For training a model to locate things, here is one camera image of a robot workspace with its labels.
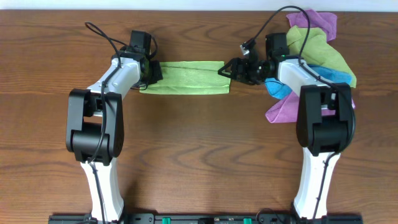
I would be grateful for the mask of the light green cloth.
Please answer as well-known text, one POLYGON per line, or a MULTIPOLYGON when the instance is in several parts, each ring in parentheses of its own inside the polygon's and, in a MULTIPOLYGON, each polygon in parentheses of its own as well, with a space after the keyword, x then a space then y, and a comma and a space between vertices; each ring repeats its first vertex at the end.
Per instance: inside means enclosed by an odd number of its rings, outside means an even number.
POLYGON ((162 62, 163 79, 140 90, 152 95, 228 94, 231 80, 218 74, 223 61, 162 62))

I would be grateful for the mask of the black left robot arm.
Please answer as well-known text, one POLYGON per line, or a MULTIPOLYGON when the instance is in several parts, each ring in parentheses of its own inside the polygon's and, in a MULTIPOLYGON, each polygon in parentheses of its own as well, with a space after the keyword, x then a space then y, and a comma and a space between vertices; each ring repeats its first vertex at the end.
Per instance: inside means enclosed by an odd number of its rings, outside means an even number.
POLYGON ((132 89, 146 89, 162 79, 155 38, 133 30, 94 84, 74 88, 68 96, 66 147, 83 168, 90 188, 88 223, 119 223, 124 200, 117 163, 124 144, 123 99, 132 89))

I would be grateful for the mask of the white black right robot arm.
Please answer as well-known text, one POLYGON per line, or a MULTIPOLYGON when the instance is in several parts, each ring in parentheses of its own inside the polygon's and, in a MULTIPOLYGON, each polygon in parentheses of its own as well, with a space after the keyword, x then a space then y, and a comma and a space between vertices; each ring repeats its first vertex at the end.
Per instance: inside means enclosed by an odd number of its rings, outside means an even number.
POLYGON ((300 54, 290 54, 285 33, 266 35, 265 60, 259 60, 255 44, 254 39, 241 44, 243 57, 231 59, 218 74, 247 85, 275 78, 298 95, 296 135, 303 167, 292 204, 294 218, 296 223, 327 223, 333 170, 354 134, 351 88, 322 78, 300 54))

